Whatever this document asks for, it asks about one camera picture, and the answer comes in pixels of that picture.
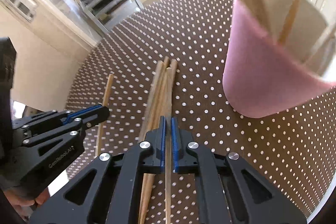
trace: metal screw cap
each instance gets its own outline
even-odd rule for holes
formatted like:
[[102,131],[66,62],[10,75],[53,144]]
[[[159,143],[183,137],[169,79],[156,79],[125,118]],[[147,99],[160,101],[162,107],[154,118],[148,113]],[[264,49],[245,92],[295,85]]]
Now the metal screw cap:
[[229,153],[229,159],[231,159],[231,160],[238,160],[239,159],[239,155],[236,152],[230,152]]
[[109,153],[102,153],[102,154],[99,155],[99,159],[100,159],[101,161],[107,161],[110,157],[111,157],[111,156],[110,156]]
[[140,147],[142,148],[142,149],[146,149],[146,148],[148,148],[148,147],[150,147],[151,146],[151,143],[150,142],[147,142],[147,141],[144,141],[144,142],[141,142],[140,143]]
[[198,143],[197,142],[190,142],[188,143],[188,147],[191,149],[196,149],[198,148]]

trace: brown tablecloth with white dots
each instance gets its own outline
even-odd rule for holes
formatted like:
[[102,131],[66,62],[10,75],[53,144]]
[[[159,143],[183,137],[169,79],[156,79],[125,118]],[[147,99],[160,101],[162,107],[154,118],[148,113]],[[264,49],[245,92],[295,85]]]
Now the brown tablecloth with white dots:
[[[160,0],[145,7],[84,60],[66,108],[102,102],[113,73],[102,152],[124,153],[138,141],[157,62],[175,58],[172,108],[179,127],[217,154],[238,152],[308,217],[335,174],[335,89],[260,119],[236,112],[222,88],[231,16],[232,0]],[[93,160],[96,132],[87,131],[85,152],[67,170],[70,178]],[[164,179],[156,176],[147,224],[165,221]],[[198,223],[193,175],[173,174],[171,199],[173,223]]]

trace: wooden chopstick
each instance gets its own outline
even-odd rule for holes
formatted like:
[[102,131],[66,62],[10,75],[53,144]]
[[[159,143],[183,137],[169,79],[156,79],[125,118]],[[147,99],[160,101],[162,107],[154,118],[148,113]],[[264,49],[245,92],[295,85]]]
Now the wooden chopstick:
[[299,4],[300,4],[300,0],[293,0],[289,8],[288,14],[285,18],[285,22],[283,24],[281,33],[278,38],[279,45],[284,45],[286,43],[286,40],[293,28],[295,17],[299,9]]
[[[109,105],[109,100],[110,100],[110,94],[111,94],[111,87],[113,84],[113,79],[114,75],[110,74],[109,78],[107,80],[107,84],[105,87],[105,92],[104,92],[104,97],[103,97],[103,106],[108,106]],[[100,151],[102,149],[102,140],[101,140],[101,135],[103,132],[103,123],[101,122],[98,125],[98,131],[97,131],[97,140],[96,140],[96,150],[94,156],[97,157],[100,154]]]
[[[153,79],[153,85],[150,90],[150,94],[148,96],[148,103],[145,110],[145,120],[143,122],[144,129],[140,131],[141,135],[139,136],[139,141],[143,141],[145,139],[146,133],[150,130],[156,129],[158,127],[158,123],[160,122],[160,115],[161,115],[160,102],[162,101],[160,99],[162,96],[161,86],[165,81],[164,79],[166,74],[166,68],[168,67],[168,65],[169,65],[168,57],[165,57],[163,62],[159,61],[157,64],[157,68],[155,70],[156,73]],[[142,191],[140,198],[140,211],[138,219],[139,224],[143,224],[146,218],[147,208],[152,193],[152,186],[154,183],[154,177],[155,175],[153,174],[144,174],[143,176]]]
[[[172,60],[172,62],[170,64],[170,67],[171,68],[168,68],[167,70],[172,71],[171,72],[172,81],[170,82],[170,86],[171,86],[171,89],[172,89],[173,84],[174,84],[175,73],[176,73],[176,69],[177,69],[177,61],[175,59]],[[161,115],[166,116],[167,113],[169,113],[169,109],[170,109],[170,116],[171,116],[171,106],[169,108],[169,106],[167,106],[166,102],[167,102],[167,71],[165,71],[163,73],[160,92],[159,92],[159,97],[157,98],[157,108],[156,108],[156,111],[155,111],[156,115],[152,120],[152,128],[150,128],[149,130],[153,130],[153,129],[156,129],[156,128],[159,127],[160,116]],[[154,174],[144,174],[144,176],[143,176],[142,194],[141,194],[140,212],[139,212],[139,222],[138,222],[139,224],[144,224],[144,222],[145,222],[145,218],[146,218],[146,214],[147,214],[147,208],[148,208],[149,200],[150,200],[151,193],[152,193],[152,187],[153,187],[153,184],[154,184],[154,179],[155,179]]]
[[165,103],[165,118],[166,118],[166,151],[165,151],[165,195],[166,195],[166,224],[170,224],[171,214],[171,108],[172,108],[172,89],[173,89],[173,75],[175,72],[172,68],[167,68],[166,81],[166,103]]

